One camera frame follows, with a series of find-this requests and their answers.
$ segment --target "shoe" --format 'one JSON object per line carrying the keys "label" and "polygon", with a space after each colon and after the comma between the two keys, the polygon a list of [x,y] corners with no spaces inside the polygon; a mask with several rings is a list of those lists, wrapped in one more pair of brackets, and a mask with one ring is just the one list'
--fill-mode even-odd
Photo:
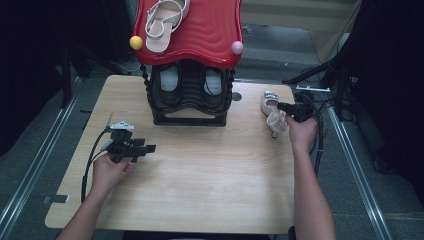
{"label": "shoe", "polygon": [[262,112],[268,116],[266,122],[272,130],[273,138],[276,138],[279,133],[287,129],[286,113],[277,108],[278,99],[277,94],[271,91],[265,91],[261,104]]}
{"label": "shoe", "polygon": [[218,107],[222,104],[223,92],[225,91],[224,70],[205,66],[200,73],[202,87],[202,100],[207,107]]}
{"label": "shoe", "polygon": [[180,91],[181,76],[179,62],[152,67],[152,78],[157,81],[163,103],[171,106],[180,103],[182,99]]}
{"label": "shoe", "polygon": [[190,8],[190,0],[159,0],[147,11],[146,47],[163,53],[169,45],[171,33],[177,30]]}

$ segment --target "yellow ball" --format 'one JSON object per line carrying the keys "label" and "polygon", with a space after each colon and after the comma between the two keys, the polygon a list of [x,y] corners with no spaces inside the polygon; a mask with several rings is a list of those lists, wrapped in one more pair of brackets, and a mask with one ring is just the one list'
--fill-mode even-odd
{"label": "yellow ball", "polygon": [[139,36],[132,36],[130,38],[130,45],[134,50],[140,50],[143,46],[143,39]]}

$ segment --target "forearm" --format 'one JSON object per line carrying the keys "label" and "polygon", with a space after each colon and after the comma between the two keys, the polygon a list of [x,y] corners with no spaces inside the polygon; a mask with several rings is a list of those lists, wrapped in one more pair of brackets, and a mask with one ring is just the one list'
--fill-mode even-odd
{"label": "forearm", "polygon": [[294,221],[297,239],[335,239],[330,207],[321,191],[309,153],[293,148]]}
{"label": "forearm", "polygon": [[90,192],[56,239],[91,240],[107,194]]}

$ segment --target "human hand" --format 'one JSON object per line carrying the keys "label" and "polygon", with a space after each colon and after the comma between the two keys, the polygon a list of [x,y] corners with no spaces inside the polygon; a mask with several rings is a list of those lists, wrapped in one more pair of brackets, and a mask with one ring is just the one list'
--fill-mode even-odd
{"label": "human hand", "polygon": [[112,161],[113,155],[106,153],[94,161],[93,184],[90,190],[106,197],[123,177],[123,172],[130,172],[133,165],[131,158],[123,158],[119,163]]}
{"label": "human hand", "polygon": [[313,118],[304,122],[297,122],[286,114],[286,121],[290,127],[289,135],[293,148],[309,152],[318,131],[318,123]]}

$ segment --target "ball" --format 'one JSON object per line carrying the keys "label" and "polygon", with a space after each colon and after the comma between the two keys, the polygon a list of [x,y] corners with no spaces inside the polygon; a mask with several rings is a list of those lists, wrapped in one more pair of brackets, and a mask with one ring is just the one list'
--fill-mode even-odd
{"label": "ball", "polygon": [[240,41],[235,41],[233,42],[233,44],[231,45],[231,50],[233,51],[234,54],[239,55],[241,54],[241,52],[243,52],[243,43]]}
{"label": "ball", "polygon": [[132,36],[130,38],[130,45],[134,50],[140,50],[143,47],[143,39],[139,36]]}

